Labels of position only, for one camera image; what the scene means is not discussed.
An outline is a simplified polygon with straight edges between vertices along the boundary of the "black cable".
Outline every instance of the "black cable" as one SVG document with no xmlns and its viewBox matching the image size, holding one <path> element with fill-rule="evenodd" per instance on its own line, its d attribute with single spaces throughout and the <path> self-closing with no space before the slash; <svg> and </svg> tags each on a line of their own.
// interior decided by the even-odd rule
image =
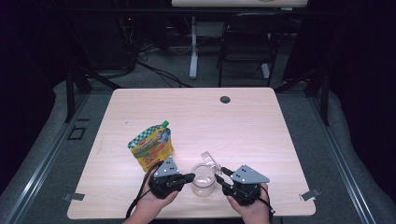
<svg viewBox="0 0 396 224">
<path fill-rule="evenodd" d="M 140 52 L 137 54 L 137 58 L 143 62 L 146 62 L 149 60 L 149 52 L 154 49 L 153 44 L 147 44 L 146 46 L 143 46 L 140 48 Z"/>
<path fill-rule="evenodd" d="M 101 76 L 101 77 L 104 77 L 104 78 L 106 78 L 106 79 L 112 79 L 112 78 L 116 78 L 116 77 L 125 77 L 125 76 L 127 76 L 128 74 L 130 74 L 131 72 L 132 72 L 132 69 L 126 68 L 126 69 L 124 69 L 124 70 L 122 70 L 121 72 L 116 73 L 116 74 L 111 74 L 111 75 L 100 74 L 100 76 Z"/>
<path fill-rule="evenodd" d="M 128 217 L 131 216 L 132 210 L 134 210 L 134 207 L 137 205 L 137 203 L 139 202 L 139 200 L 142 199 L 143 196 L 145 196 L 147 193 L 149 193 L 152 189 L 155 188 L 155 186 L 154 186 L 152 189 L 149 189 L 149 190 L 146 191 L 143 195 L 141 195 L 141 194 L 142 194 L 142 191 L 143 191 L 143 188 L 145 187 L 146 182 L 147 182 L 147 180 L 148 180 L 148 178 L 149 178 L 149 174 L 151 174 L 151 171 L 152 171 L 155 167 L 159 167 L 159 165 L 160 165 L 161 163 L 162 163 L 162 161 L 159 161 L 159 162 L 155 163 L 153 166 L 151 166 L 151 168 L 149 168 L 148 172 L 145 174 L 145 176 L 144 176 L 144 178 L 143 178 L 142 186 L 140 186 L 140 190 L 139 190 L 139 192 L 137 193 L 136 198 L 134 199 L 134 201 L 133 201 L 133 202 L 131 203 L 131 205 L 129 206 L 129 208 L 128 208 L 127 212 L 126 212 L 126 215 L 125 215 L 125 219 L 127 219 Z"/>
<path fill-rule="evenodd" d="M 251 194 L 249 194 L 249 193 L 247 193 L 247 192 L 244 192 L 244 191 L 241 190 L 241 189 L 235 188 L 234 190 L 237 190 L 237 191 L 239 191 L 240 193 L 246 194 L 246 195 L 250 196 L 251 198 L 256 199 L 256 200 L 259 200 L 260 202 L 264 203 L 265 205 L 267 205 L 268 209 L 270 210 L 270 213 L 273 214 L 273 213 L 275 212 L 275 210 L 274 210 L 274 208 L 273 208 L 273 207 L 271 206 L 271 204 L 270 204 L 270 195 L 268 194 L 268 191 L 267 191 L 265 188 L 263 188 L 262 186 L 261 186 L 261 188 L 262 188 L 262 189 L 265 191 L 265 193 L 267 194 L 267 196 L 268 196 L 268 202 L 266 202 L 264 199 L 262 199 L 262 198 L 260 198 L 260 197 L 256 197 L 256 196 L 253 196 L 253 195 L 251 195 Z"/>
<path fill-rule="evenodd" d="M 264 203 L 265 205 L 268 206 L 268 208 L 269 208 L 269 210 L 270 210 L 270 223 L 272 223 L 275 210 L 274 210 L 274 208 L 271 206 L 271 199 L 270 199 L 270 195 L 269 195 L 269 193 L 268 193 L 268 190 L 265 189 L 265 188 L 263 188 L 262 186 L 260 186 L 260 187 L 261 187 L 261 188 L 265 191 L 265 193 L 267 194 L 268 202 L 266 202 L 266 201 L 263 200 L 262 198 L 258 198 L 258 199 L 259 199 L 260 202 L 262 202 L 262 203 Z"/>
<path fill-rule="evenodd" d="M 188 85 L 186 83 L 183 83 L 182 81 L 180 81 L 180 79 L 178 79 L 178 77 L 176 77 L 175 75 L 168 73 L 166 71 L 163 71 L 161 69 L 158 68 L 154 68 L 151 67 L 145 63 L 141 63 L 139 61 L 137 61 L 136 63 L 142 65 L 143 67 L 146 67 L 148 70 L 151 70 L 153 72 L 155 72 L 157 75 L 159 75 L 161 78 L 166 77 L 168 79 L 171 79 L 172 81 L 175 81 L 176 83 L 178 83 L 178 87 L 181 88 L 182 86 L 188 87 L 188 88 L 192 88 L 191 85 Z"/>
</svg>

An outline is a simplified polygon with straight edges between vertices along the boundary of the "hand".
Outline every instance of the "hand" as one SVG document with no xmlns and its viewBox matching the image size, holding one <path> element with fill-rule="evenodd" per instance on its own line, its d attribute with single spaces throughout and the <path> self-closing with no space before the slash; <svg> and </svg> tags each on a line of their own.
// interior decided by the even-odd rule
<svg viewBox="0 0 396 224">
<path fill-rule="evenodd" d="M 262 184 L 262 187 L 268 191 L 268 186 L 266 184 Z M 266 202 L 269 201 L 268 195 L 264 189 L 261 190 L 261 198 Z M 235 210 L 239 215 L 241 215 L 242 219 L 244 219 L 245 224 L 269 224 L 269 208 L 267 205 L 260 201 L 256 201 L 255 203 L 248 206 L 241 206 L 239 203 L 232 197 L 227 196 L 227 200 L 230 203 L 233 210 Z"/>
<path fill-rule="evenodd" d="M 155 170 L 153 169 L 149 174 L 148 180 L 143 187 L 142 194 L 149 190 L 149 180 L 151 176 L 154 174 Z M 124 224 L 134 223 L 134 224 L 148 224 L 152 221 L 158 214 L 160 214 L 161 210 L 171 203 L 177 196 L 178 191 L 173 191 L 170 193 L 165 199 L 158 199 L 155 195 L 151 193 L 147 193 L 143 198 L 139 200 L 136 205 L 134 212 L 131 216 L 125 220 Z"/>
</svg>

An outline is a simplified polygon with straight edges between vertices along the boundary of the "cable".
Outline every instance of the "cable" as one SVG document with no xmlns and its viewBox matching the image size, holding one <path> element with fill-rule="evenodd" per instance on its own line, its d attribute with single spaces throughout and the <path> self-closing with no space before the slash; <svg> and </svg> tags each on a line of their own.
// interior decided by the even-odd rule
<svg viewBox="0 0 396 224">
<path fill-rule="evenodd" d="M 139 190 L 139 192 L 137 193 L 136 198 L 134 199 L 134 201 L 133 201 L 133 202 L 131 203 L 131 205 L 129 206 L 129 208 L 128 208 L 127 212 L 126 212 L 126 215 L 125 215 L 125 219 L 127 219 L 128 217 L 131 216 L 132 210 L 133 210 L 134 207 L 137 205 L 137 203 L 139 202 L 139 200 L 142 199 L 147 193 L 149 193 L 149 192 L 151 191 L 151 189 L 149 189 L 149 190 L 146 191 L 143 195 L 141 195 L 141 194 L 142 194 L 142 191 L 143 191 L 143 188 L 145 187 L 146 182 L 148 181 L 149 175 L 151 174 L 151 171 L 152 171 L 155 167 L 158 167 L 161 163 L 162 163 L 162 161 L 159 161 L 159 162 L 155 163 L 153 166 L 151 166 L 151 168 L 149 168 L 148 172 L 145 174 L 145 177 L 143 178 L 142 186 L 140 186 L 140 190 Z"/>
<path fill-rule="evenodd" d="M 153 44 L 147 44 L 146 46 L 142 47 L 140 52 L 137 54 L 138 59 L 140 59 L 143 62 L 146 62 L 149 60 L 149 51 L 155 50 L 153 48 Z"/>
<path fill-rule="evenodd" d="M 271 200 L 270 200 L 270 195 L 268 194 L 268 190 L 265 189 L 265 188 L 263 188 L 262 186 L 260 186 L 260 187 L 261 187 L 261 188 L 265 191 L 265 193 L 267 194 L 268 202 L 266 202 L 266 201 L 263 200 L 262 198 L 258 198 L 258 200 L 259 200 L 260 202 L 262 202 L 262 203 L 264 203 L 265 205 L 268 206 L 268 209 L 270 210 L 270 223 L 272 223 L 275 210 L 274 210 L 274 208 L 271 206 Z"/>
<path fill-rule="evenodd" d="M 184 19 L 184 22 L 186 22 L 187 27 L 189 27 L 189 31 L 191 33 L 191 27 L 190 27 L 190 24 L 187 22 L 186 17 L 183 17 L 183 19 Z"/>
<path fill-rule="evenodd" d="M 177 51 L 175 50 L 176 48 L 188 48 L 188 49 L 185 50 L 185 51 L 183 51 L 183 52 L 177 52 Z M 186 46 L 186 47 L 169 47 L 169 49 L 171 49 L 174 53 L 179 54 L 179 55 L 188 53 L 188 52 L 191 50 L 191 48 L 192 48 L 192 46 Z"/>
<path fill-rule="evenodd" d="M 104 75 L 103 73 L 100 74 L 99 72 L 98 72 L 98 74 L 101 75 L 101 77 L 105 77 L 107 79 L 112 79 L 112 78 L 116 78 L 116 77 L 125 77 L 126 75 L 130 74 L 131 72 L 132 72 L 131 68 L 125 68 L 117 74 Z"/>
<path fill-rule="evenodd" d="M 155 73 L 156 73 L 158 76 L 160 76 L 160 78 L 162 78 L 163 81 L 166 82 L 166 84 L 168 84 L 170 87 L 172 87 L 172 86 L 171 86 L 164 78 L 168 78 L 168 79 L 171 79 L 172 81 L 177 82 L 179 88 L 181 88 L 182 86 L 192 88 L 192 86 L 190 86 L 190 85 L 188 85 L 188 84 L 186 84 L 186 83 L 181 82 L 180 79 L 178 79 L 178 77 L 176 77 L 175 75 L 172 75 L 172 74 L 170 74 L 170 73 L 168 73 L 168 72 L 165 72 L 165 71 L 163 71 L 163 70 L 161 70 L 161 69 L 151 67 L 151 66 L 149 66 L 149 65 L 147 65 L 147 64 L 145 64 L 145 63 L 141 63 L 141 62 L 139 62 L 139 61 L 137 61 L 136 63 L 142 65 L 143 67 L 146 67 L 148 70 L 151 70 L 151 71 L 155 72 Z"/>
</svg>

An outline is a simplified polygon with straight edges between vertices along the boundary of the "yellow snack bag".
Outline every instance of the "yellow snack bag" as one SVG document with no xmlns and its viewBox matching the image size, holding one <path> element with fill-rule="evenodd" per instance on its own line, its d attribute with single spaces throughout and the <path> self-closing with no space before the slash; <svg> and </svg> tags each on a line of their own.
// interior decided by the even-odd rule
<svg viewBox="0 0 396 224">
<path fill-rule="evenodd" d="M 162 125 L 149 127 L 128 144 L 144 172 L 156 162 L 165 161 L 174 152 L 168 124 L 166 120 Z"/>
</svg>

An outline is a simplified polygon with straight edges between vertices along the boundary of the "desk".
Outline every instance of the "desk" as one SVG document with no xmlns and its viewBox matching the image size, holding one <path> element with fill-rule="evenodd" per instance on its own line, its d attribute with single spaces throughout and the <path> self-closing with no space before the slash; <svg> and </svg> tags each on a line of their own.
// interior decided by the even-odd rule
<svg viewBox="0 0 396 224">
<path fill-rule="evenodd" d="M 221 96 L 231 102 L 224 104 Z M 202 162 L 205 151 L 236 170 L 246 164 L 268 176 L 276 216 L 310 216 L 313 201 L 290 134 L 270 88 L 129 89 L 114 91 L 94 140 L 67 215 L 124 218 L 136 197 L 144 172 L 127 144 L 147 127 L 169 121 L 173 158 L 182 174 Z M 209 197 L 196 196 L 185 185 L 161 218 L 239 217 L 219 184 Z"/>
<path fill-rule="evenodd" d="M 173 7 L 306 7 L 308 0 L 172 0 Z M 195 17 L 191 21 L 190 78 L 197 78 L 198 53 Z M 263 75 L 268 75 L 268 66 L 262 66 Z"/>
</svg>

